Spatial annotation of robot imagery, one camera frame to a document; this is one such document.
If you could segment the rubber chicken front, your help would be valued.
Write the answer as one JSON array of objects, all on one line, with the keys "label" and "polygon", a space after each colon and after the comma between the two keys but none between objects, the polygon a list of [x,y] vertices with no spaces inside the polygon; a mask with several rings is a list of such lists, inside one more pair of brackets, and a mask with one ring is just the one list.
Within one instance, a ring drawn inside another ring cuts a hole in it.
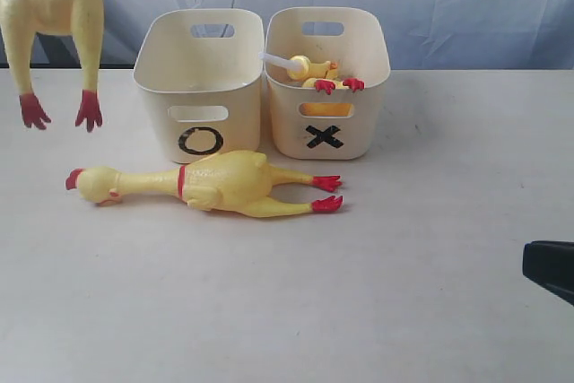
[{"label": "rubber chicken front", "polygon": [[31,83],[30,61],[37,34],[73,39],[83,72],[75,124],[84,124],[89,133],[102,125],[98,82],[104,34],[103,0],[1,0],[1,34],[26,127],[44,130],[51,122]]}]

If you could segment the rubber chicken lying rear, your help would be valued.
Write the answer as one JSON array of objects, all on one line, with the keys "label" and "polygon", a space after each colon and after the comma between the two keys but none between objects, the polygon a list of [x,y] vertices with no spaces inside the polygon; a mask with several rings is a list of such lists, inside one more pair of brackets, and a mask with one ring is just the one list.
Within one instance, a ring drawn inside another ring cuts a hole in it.
[{"label": "rubber chicken lying rear", "polygon": [[65,180],[96,205],[117,203],[123,196],[158,192],[174,196],[200,211],[241,213],[254,218],[305,213],[333,213],[343,204],[331,195],[310,203],[285,203],[270,197],[273,187],[303,184],[334,193],[342,182],[338,176],[313,176],[271,164],[262,152],[237,150],[214,153],[174,170],[125,173],[109,167],[75,169]]}]

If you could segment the cream bin marked O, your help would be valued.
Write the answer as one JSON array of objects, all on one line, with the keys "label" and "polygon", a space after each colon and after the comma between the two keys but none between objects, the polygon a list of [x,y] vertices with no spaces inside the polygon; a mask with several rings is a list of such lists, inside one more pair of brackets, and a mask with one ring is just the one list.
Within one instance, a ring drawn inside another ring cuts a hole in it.
[{"label": "cream bin marked O", "polygon": [[249,10],[176,10],[152,22],[133,78],[169,160],[258,148],[264,47]]}]

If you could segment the headless rubber chicken body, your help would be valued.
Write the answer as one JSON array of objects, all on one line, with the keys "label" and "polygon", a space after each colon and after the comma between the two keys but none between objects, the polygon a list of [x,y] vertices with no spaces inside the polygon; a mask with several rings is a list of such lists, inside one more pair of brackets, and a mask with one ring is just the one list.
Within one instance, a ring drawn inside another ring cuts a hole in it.
[{"label": "headless rubber chicken body", "polygon": [[[358,78],[346,78],[342,81],[327,78],[309,78],[302,84],[303,88],[314,88],[317,92],[330,95],[336,89],[350,89],[352,92],[363,91],[364,81]],[[341,102],[305,102],[300,111],[308,117],[348,117],[352,114],[351,103]]]}]

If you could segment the cream bin marked X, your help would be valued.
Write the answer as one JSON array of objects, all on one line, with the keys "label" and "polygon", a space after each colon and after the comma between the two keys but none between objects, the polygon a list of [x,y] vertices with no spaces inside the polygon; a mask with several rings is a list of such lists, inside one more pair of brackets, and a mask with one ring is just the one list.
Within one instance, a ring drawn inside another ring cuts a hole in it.
[{"label": "cream bin marked X", "polygon": [[[295,159],[350,160],[362,156],[374,138],[390,64],[378,18],[348,7],[293,7],[276,13],[267,29],[265,52],[314,63],[338,64],[334,80],[358,78],[363,91],[336,89],[330,95],[303,88],[287,72],[265,63],[273,139]],[[305,102],[352,104],[348,117],[308,117]]]}]

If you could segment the detached chicken head with tube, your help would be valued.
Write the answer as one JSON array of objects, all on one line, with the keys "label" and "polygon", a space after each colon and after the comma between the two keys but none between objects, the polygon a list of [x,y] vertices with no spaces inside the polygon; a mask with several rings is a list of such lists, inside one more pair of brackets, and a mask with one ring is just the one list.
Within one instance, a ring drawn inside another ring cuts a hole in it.
[{"label": "detached chicken head with tube", "polygon": [[260,52],[259,58],[271,65],[278,66],[287,72],[287,75],[297,82],[304,82],[309,78],[326,79],[328,74],[338,67],[334,61],[314,63],[303,55],[293,56],[289,59],[275,56],[266,52]]}]

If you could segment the rubber chicken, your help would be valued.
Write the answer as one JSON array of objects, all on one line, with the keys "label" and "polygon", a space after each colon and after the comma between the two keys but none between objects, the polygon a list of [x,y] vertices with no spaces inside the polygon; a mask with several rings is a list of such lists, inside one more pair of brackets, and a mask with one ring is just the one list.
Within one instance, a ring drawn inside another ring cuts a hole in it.
[{"label": "rubber chicken", "polygon": [[333,213],[343,204],[331,195],[310,203],[285,203],[270,197],[273,187],[303,184],[334,193],[342,182],[338,176],[313,176],[271,164],[262,152],[237,150],[214,153],[174,170],[125,173],[109,167],[75,169],[65,180],[96,205],[117,203],[123,196],[158,192],[174,196],[200,211],[241,213],[254,218],[305,213]]},{"label": "rubber chicken", "polygon": [[1,34],[26,127],[44,130],[51,122],[31,83],[30,61],[37,34],[73,39],[83,72],[75,124],[84,124],[89,133],[102,125],[98,82],[104,34],[103,0],[1,0]]}]

